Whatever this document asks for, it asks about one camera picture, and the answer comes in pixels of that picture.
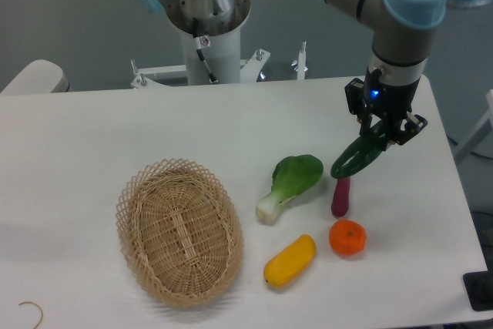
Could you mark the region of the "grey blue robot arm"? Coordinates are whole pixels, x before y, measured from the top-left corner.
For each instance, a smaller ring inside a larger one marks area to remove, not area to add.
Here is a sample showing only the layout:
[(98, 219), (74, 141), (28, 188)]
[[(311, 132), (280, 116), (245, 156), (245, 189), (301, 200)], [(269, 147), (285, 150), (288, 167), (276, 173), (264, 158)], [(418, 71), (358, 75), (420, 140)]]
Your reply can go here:
[[(191, 85), (253, 82), (267, 57), (259, 51), (240, 62), (240, 30), (250, 0), (138, 0), (151, 13), (164, 12), (179, 33)], [(411, 104), (447, 0), (322, 0), (373, 33), (364, 79), (345, 89), (348, 109), (363, 137), (377, 147), (402, 145), (425, 126)]]

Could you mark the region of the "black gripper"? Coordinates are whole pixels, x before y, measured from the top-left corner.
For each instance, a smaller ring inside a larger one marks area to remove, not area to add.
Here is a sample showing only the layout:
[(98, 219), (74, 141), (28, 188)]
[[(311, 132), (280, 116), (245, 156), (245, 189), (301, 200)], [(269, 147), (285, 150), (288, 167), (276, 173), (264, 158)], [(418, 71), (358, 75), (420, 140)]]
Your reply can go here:
[(372, 72), (367, 69), (364, 80), (354, 78), (344, 87), (349, 112), (360, 124), (360, 136), (371, 131), (373, 116), (383, 121), (383, 151), (394, 144), (403, 146), (428, 125), (423, 116), (412, 113), (412, 102), (421, 78), (409, 75), (411, 80), (406, 80), (407, 75), (404, 77), (404, 85), (391, 85), (395, 80), (384, 72), (383, 67)]

